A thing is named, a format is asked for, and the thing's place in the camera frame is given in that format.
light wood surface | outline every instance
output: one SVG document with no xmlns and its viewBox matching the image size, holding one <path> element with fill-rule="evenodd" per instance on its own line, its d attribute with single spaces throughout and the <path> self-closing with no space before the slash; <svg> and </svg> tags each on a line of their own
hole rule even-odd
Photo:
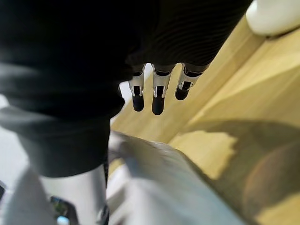
<svg viewBox="0 0 300 225">
<path fill-rule="evenodd" d="M 161 116 L 128 105 L 112 128 L 169 143 L 249 222 L 300 224 L 300 30 L 266 40 L 243 18 L 188 98 L 174 97 L 176 67 Z"/>
<path fill-rule="evenodd" d="M 264 42 L 170 141 L 261 224 L 300 224 L 299 40 Z"/>
</svg>

black fabric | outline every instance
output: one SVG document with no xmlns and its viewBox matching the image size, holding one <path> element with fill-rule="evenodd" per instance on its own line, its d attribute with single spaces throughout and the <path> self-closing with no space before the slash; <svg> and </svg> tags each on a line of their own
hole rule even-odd
<svg viewBox="0 0 300 225">
<path fill-rule="evenodd" d="M 70 176 L 105 163 L 130 65 L 208 65 L 251 0 L 1 0 L 0 124 L 32 167 Z"/>
</svg>

robotic finger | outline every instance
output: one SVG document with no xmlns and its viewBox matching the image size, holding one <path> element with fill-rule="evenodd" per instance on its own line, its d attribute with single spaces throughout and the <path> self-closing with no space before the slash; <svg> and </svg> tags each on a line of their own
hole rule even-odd
<svg viewBox="0 0 300 225">
<path fill-rule="evenodd" d="M 133 108 L 140 112 L 144 108 L 144 83 L 145 83 L 145 65 L 141 64 L 133 67 L 134 75 L 129 81 L 129 87 L 132 94 Z"/>
<path fill-rule="evenodd" d="M 161 66 L 152 64 L 153 66 L 153 101 L 152 112 L 160 115 L 164 110 L 165 94 L 169 87 L 171 72 L 175 64 Z"/>
<path fill-rule="evenodd" d="M 196 66 L 190 63 L 182 64 L 182 71 L 175 92 L 175 96 L 178 100 L 184 100 L 188 96 L 190 88 L 195 85 L 198 78 L 208 67 L 209 65 Z"/>
</svg>

gray fabric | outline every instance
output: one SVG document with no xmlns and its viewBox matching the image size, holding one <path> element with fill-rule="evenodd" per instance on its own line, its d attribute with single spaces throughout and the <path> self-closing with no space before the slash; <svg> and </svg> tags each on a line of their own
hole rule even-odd
<svg viewBox="0 0 300 225">
<path fill-rule="evenodd" d="M 26 169 L 4 209 L 3 225 L 56 225 L 37 175 Z"/>
</svg>

black fingertip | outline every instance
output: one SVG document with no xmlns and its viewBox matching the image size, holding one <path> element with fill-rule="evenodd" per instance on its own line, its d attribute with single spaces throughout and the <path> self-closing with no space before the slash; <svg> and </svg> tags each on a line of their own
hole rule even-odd
<svg viewBox="0 0 300 225">
<path fill-rule="evenodd" d="M 177 100 L 182 101 L 188 96 L 188 90 L 181 90 L 177 86 L 176 92 L 175 92 L 175 97 Z"/>
<path fill-rule="evenodd" d="M 144 108 L 144 96 L 132 96 L 132 105 L 135 111 L 140 112 Z"/>
<path fill-rule="evenodd" d="M 161 96 L 153 97 L 152 112 L 155 115 L 160 115 L 164 110 L 165 98 Z"/>
</svg>

